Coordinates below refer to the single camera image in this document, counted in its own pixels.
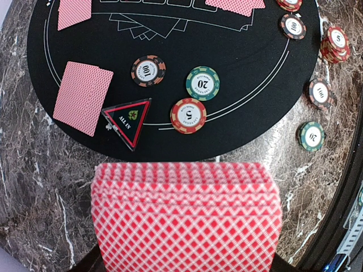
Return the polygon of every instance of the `marble table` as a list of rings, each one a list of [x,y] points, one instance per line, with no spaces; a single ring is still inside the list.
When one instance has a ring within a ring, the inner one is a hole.
[[[66,271],[96,244],[90,182],[99,163],[115,162],[63,133],[40,105],[27,68],[27,31],[35,0],[13,0],[0,33],[0,247],[31,271]],[[328,65],[325,77],[339,98],[328,112],[302,96],[273,128],[210,161],[261,162],[281,188],[284,207],[278,254],[297,264],[331,203],[347,163],[363,82],[363,9],[356,0],[318,0],[321,28],[348,34],[352,57]],[[327,132],[322,151],[300,148],[295,132],[306,121]]]

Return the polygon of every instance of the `red checkered card back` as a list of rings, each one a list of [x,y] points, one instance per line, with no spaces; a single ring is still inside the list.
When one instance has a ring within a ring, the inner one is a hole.
[[[260,164],[101,164],[91,187],[107,271],[270,269],[281,200]]]

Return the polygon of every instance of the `red and white playing card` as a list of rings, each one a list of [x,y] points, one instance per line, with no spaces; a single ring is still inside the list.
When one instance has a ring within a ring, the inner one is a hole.
[[[92,0],[60,0],[58,30],[91,19]]]
[[[113,72],[68,62],[54,107],[53,118],[94,136]]]
[[[269,271],[282,211],[260,164],[102,164],[91,188],[108,271]]]
[[[264,9],[263,0],[205,0],[205,3],[226,11],[231,11],[247,17],[252,15],[253,9]]]

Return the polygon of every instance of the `poker mat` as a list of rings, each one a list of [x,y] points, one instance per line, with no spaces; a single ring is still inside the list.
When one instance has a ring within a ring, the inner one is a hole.
[[[274,0],[265,0],[266,8],[255,9],[251,17],[204,2],[93,0],[90,20],[58,31],[60,1],[38,0],[27,56],[45,111],[53,116],[66,64],[73,61],[114,72],[103,108],[152,98],[134,152],[101,114],[93,137],[54,120],[66,134],[99,153],[131,162],[197,161],[234,150],[266,132],[293,107],[313,73],[320,45],[316,3],[304,1],[298,13],[307,33],[302,40],[292,40],[279,26],[286,11]],[[151,54],[164,60],[165,78],[140,87],[131,77],[132,64]],[[170,111],[189,97],[185,80],[197,66],[217,72],[220,91],[203,102],[204,127],[185,135],[172,127]]]

